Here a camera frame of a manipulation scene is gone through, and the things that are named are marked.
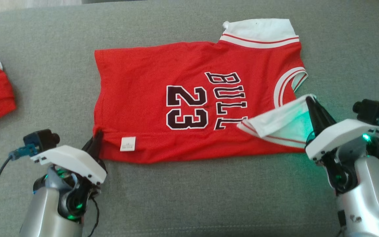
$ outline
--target clothing tag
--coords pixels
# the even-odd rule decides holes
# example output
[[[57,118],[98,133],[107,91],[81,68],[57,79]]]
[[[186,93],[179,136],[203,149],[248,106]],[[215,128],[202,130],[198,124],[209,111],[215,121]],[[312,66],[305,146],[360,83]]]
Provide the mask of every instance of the clothing tag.
[[[135,151],[136,137],[126,137],[121,140],[120,151]]]

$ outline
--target gray fabric surface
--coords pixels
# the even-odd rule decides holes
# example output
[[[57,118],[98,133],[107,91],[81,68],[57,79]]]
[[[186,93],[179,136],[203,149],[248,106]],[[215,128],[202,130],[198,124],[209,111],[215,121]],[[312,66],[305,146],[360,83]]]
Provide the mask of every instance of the gray fabric surface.
[[[87,3],[108,3],[108,2],[127,2],[127,1],[145,1],[145,0],[81,0],[81,3],[87,4]]]
[[[100,90],[98,48],[217,42],[221,24],[289,18],[303,45],[314,93],[336,120],[352,105],[379,100],[379,1],[135,1],[0,13],[0,60],[18,109],[0,119],[0,165],[39,129],[81,147],[91,136]],[[95,237],[322,236],[338,231],[325,172],[304,154],[132,165],[107,162]],[[0,237],[16,236],[45,172],[24,158],[0,180]],[[86,215],[85,234],[95,221]]]

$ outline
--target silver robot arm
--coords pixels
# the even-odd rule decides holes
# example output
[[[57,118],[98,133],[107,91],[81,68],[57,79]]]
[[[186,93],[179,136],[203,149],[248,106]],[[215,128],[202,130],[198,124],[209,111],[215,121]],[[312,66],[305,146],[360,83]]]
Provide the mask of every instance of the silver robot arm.
[[[305,151],[327,172],[345,237],[379,237],[379,102],[357,102],[358,120],[340,123],[307,98],[314,132]]]
[[[101,138],[100,132],[82,150],[64,145],[31,157],[35,163],[50,165],[33,185],[20,237],[82,237],[88,201],[100,193],[107,175],[98,158]]]

